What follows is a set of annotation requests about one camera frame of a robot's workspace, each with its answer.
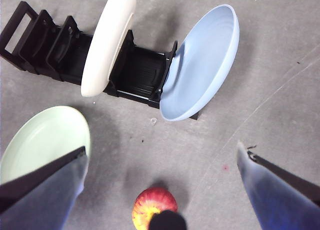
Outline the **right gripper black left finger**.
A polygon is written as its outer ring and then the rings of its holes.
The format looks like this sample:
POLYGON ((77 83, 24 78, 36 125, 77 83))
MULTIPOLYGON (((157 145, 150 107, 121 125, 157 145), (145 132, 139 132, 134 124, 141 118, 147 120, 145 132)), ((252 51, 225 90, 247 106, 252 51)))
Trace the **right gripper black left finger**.
POLYGON ((84 189, 84 146, 0 186, 1 229, 63 229, 84 189))

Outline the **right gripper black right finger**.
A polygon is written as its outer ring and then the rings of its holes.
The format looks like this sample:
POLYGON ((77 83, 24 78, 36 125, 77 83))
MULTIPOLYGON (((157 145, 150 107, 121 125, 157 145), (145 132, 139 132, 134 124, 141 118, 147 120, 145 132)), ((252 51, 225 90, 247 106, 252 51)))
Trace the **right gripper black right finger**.
POLYGON ((262 229, 319 229, 320 187, 237 143, 237 166, 262 229))

